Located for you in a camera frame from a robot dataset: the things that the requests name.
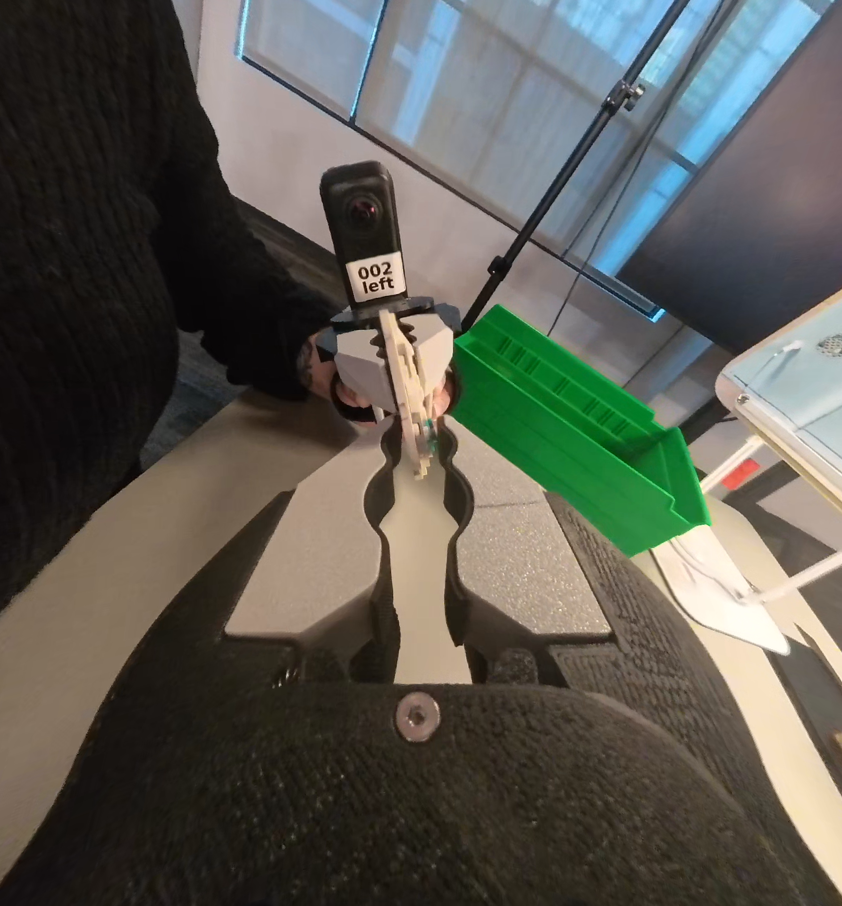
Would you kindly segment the person's left forearm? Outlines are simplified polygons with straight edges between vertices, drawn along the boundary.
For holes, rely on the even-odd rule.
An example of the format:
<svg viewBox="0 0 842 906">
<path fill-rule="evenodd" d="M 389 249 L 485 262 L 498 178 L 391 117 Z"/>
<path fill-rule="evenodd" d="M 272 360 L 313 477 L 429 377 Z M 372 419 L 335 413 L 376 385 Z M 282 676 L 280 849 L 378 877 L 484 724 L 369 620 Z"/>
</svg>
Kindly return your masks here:
<svg viewBox="0 0 842 906">
<path fill-rule="evenodd" d="M 336 306 L 268 252 L 218 171 L 182 191 L 166 244 L 180 285 L 179 325 L 202 334 L 230 382 L 287 401 L 328 395 L 329 378 L 315 387 L 313 338 Z"/>
</svg>

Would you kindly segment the black light stand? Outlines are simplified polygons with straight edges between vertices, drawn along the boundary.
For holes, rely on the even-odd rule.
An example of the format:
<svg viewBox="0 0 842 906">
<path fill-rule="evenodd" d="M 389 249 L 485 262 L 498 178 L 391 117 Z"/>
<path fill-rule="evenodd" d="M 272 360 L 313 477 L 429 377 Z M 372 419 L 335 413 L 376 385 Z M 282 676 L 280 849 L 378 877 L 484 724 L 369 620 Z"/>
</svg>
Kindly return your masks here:
<svg viewBox="0 0 842 906">
<path fill-rule="evenodd" d="M 581 138 L 567 157 L 563 166 L 551 180 L 551 183 L 532 210 L 528 219 L 523 223 L 515 239 L 510 243 L 503 255 L 496 255 L 487 268 L 488 278 L 483 288 L 474 298 L 472 304 L 463 316 L 459 334 L 466 333 L 483 313 L 487 303 L 492 299 L 496 289 L 503 283 L 510 273 L 518 256 L 525 245 L 532 238 L 536 229 L 544 220 L 554 202 L 561 195 L 563 188 L 568 184 L 579 166 L 585 160 L 608 123 L 620 110 L 632 110 L 644 94 L 644 87 L 640 83 L 640 76 L 647 63 L 663 43 L 665 37 L 672 30 L 677 20 L 688 5 L 687 1 L 674 1 L 660 18 L 657 26 L 646 39 L 641 50 L 619 80 L 608 91 L 601 102 L 597 114 L 588 125 Z"/>
</svg>

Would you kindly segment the round white lego plate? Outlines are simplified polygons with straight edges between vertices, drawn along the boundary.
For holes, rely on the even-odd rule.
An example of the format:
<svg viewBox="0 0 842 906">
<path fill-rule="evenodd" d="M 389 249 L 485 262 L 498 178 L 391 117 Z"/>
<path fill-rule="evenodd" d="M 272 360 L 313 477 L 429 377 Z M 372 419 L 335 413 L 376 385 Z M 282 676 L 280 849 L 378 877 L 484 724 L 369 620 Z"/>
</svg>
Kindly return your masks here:
<svg viewBox="0 0 842 906">
<path fill-rule="evenodd" d="M 415 370 L 413 344 L 405 336 L 396 316 L 390 311 L 382 311 L 379 324 L 396 413 L 402 428 L 404 452 L 408 455 L 415 479 L 420 480 L 427 476 L 433 460 L 425 458 L 418 447 L 423 422 L 434 419 L 433 396 L 423 397 Z"/>
</svg>

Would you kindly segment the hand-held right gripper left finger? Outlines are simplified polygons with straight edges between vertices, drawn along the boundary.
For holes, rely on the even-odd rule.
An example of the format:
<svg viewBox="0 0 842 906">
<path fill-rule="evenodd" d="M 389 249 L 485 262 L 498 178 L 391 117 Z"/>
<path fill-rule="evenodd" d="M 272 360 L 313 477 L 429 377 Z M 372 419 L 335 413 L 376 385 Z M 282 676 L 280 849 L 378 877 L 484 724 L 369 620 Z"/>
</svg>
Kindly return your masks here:
<svg viewBox="0 0 842 906">
<path fill-rule="evenodd" d="M 302 480 L 225 633 L 331 652 L 353 678 L 392 678 L 400 647 L 390 550 L 401 433 L 384 418 Z"/>
</svg>

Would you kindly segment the glass window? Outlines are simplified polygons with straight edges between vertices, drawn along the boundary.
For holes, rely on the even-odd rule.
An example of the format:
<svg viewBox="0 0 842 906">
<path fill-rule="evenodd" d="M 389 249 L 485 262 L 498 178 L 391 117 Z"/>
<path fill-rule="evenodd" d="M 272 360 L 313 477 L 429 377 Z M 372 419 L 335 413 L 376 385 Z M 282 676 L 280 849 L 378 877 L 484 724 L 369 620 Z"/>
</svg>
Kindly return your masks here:
<svg viewBox="0 0 842 906">
<path fill-rule="evenodd" d="M 251 1 L 238 54 L 511 228 L 671 2 Z M 621 271 L 833 2 L 687 2 L 534 241 L 656 322 Z"/>
</svg>

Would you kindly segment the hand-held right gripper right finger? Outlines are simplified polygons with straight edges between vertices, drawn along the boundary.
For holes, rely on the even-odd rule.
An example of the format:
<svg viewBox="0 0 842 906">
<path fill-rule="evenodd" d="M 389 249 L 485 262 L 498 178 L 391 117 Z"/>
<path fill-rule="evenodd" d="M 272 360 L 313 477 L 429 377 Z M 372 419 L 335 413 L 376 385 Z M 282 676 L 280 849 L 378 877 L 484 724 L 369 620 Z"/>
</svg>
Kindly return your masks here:
<svg viewBox="0 0 842 906">
<path fill-rule="evenodd" d="M 536 681 L 563 681 L 554 651 L 614 641 L 547 492 L 454 418 L 439 428 L 446 552 L 445 612 L 472 681 L 508 651 L 527 652 Z"/>
</svg>

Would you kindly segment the large black screen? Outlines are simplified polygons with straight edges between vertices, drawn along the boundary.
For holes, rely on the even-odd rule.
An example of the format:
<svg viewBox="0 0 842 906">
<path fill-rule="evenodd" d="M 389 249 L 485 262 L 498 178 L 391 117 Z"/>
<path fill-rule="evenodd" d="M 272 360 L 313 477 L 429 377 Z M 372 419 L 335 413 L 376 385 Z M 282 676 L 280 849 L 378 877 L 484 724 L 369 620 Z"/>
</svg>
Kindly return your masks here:
<svg viewBox="0 0 842 906">
<path fill-rule="evenodd" d="M 842 2 L 620 276 L 733 355 L 842 289 Z"/>
</svg>

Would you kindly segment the light blue instruction booklet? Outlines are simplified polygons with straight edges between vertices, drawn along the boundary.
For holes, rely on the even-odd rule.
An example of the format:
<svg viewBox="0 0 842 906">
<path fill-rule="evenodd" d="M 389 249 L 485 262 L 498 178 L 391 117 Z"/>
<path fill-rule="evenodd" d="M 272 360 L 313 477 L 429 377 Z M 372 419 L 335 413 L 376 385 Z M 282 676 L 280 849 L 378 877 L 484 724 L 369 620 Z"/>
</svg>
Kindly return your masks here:
<svg viewBox="0 0 842 906">
<path fill-rule="evenodd" d="M 735 357 L 717 396 L 842 475 L 842 289 Z"/>
</svg>

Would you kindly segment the person's left hand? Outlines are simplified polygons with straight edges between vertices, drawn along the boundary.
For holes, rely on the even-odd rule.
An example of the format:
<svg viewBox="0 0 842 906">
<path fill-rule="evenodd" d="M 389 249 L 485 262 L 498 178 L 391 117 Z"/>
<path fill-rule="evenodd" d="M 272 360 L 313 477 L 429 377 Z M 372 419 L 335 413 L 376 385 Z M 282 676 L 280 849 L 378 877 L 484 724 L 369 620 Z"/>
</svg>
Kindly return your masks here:
<svg viewBox="0 0 842 906">
<path fill-rule="evenodd" d="M 336 362 L 326 353 L 321 355 L 318 340 L 327 328 L 312 334 L 302 345 L 296 358 L 296 377 L 310 393 L 333 404 L 336 411 L 346 420 L 355 424 L 374 423 L 378 417 L 372 411 L 372 402 L 361 392 L 354 390 L 339 376 Z M 434 391 L 432 398 L 434 418 L 450 412 L 454 397 L 458 395 L 455 375 L 450 369 Z"/>
</svg>

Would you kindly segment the green plastic bin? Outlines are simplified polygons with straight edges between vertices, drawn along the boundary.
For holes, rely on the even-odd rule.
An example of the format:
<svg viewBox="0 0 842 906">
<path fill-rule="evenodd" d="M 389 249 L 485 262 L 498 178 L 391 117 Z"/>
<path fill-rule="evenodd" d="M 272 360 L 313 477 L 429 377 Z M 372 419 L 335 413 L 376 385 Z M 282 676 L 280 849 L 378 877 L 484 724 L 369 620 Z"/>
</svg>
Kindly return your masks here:
<svg viewBox="0 0 842 906">
<path fill-rule="evenodd" d="M 626 556 L 711 526 L 678 427 L 495 305 L 455 340 L 456 420 Z"/>
</svg>

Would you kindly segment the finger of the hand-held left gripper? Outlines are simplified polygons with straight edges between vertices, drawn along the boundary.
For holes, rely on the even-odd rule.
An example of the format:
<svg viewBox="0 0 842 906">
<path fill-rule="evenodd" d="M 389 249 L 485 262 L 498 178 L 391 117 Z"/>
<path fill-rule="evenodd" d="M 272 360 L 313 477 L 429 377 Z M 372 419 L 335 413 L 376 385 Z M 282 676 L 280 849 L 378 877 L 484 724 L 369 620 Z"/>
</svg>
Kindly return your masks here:
<svg viewBox="0 0 842 906">
<path fill-rule="evenodd" d="M 396 336 L 395 317 L 377 317 L 356 323 L 343 317 L 333 320 L 337 351 L 334 356 L 338 384 L 333 400 L 351 408 L 370 406 L 397 412 L 386 341 Z"/>
<path fill-rule="evenodd" d="M 413 338 L 415 370 L 427 398 L 445 380 L 453 358 L 454 332 L 442 319 L 413 319 Z"/>
</svg>

